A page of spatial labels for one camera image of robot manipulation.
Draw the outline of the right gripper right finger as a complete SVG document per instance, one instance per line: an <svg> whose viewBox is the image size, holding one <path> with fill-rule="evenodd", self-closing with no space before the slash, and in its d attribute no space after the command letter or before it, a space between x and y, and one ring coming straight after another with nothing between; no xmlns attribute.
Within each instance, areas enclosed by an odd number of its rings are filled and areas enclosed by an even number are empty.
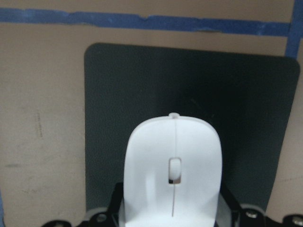
<svg viewBox="0 0 303 227"><path fill-rule="evenodd" d="M228 187L224 183L221 183L219 195L219 226L238 227L240 212L240 204Z"/></svg>

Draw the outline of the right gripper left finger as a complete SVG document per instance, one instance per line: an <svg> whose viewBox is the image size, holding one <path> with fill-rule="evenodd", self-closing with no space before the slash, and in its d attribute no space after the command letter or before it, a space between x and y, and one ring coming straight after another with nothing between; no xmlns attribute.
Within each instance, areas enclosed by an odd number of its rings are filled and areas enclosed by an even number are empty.
<svg viewBox="0 0 303 227"><path fill-rule="evenodd" d="M105 212L105 227L124 227L125 211L124 211L124 192L123 183L117 183L114 187L110 204Z"/></svg>

